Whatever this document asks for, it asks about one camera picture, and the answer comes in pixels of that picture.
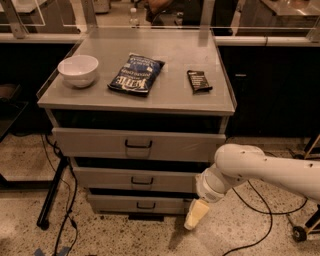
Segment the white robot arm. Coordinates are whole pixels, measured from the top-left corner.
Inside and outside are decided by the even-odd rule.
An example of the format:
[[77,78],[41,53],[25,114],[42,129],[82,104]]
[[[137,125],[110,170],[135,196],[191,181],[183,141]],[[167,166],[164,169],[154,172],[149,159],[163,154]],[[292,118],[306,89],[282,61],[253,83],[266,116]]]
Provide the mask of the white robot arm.
[[184,227],[192,230],[208,213],[209,204],[249,179],[260,179],[286,191],[320,203],[320,162],[266,156],[256,146],[225,144],[214,156],[214,164],[195,176],[196,193]]

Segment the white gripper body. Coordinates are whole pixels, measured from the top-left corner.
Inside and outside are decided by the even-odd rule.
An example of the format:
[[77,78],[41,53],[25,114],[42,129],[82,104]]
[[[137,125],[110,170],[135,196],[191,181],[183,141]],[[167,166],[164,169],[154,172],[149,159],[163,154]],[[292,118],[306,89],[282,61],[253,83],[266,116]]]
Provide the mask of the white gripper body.
[[233,178],[223,175],[215,166],[206,168],[195,176],[196,192],[200,199],[215,203],[221,200],[232,188]]

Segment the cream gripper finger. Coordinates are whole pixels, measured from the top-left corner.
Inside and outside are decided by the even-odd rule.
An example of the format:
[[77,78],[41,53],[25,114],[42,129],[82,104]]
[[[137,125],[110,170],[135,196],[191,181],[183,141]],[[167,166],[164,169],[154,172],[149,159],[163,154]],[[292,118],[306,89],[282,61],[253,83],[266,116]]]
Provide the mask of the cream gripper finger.
[[185,219],[184,227],[192,230],[199,221],[208,213],[209,204],[202,199],[194,199],[189,207],[188,214]]

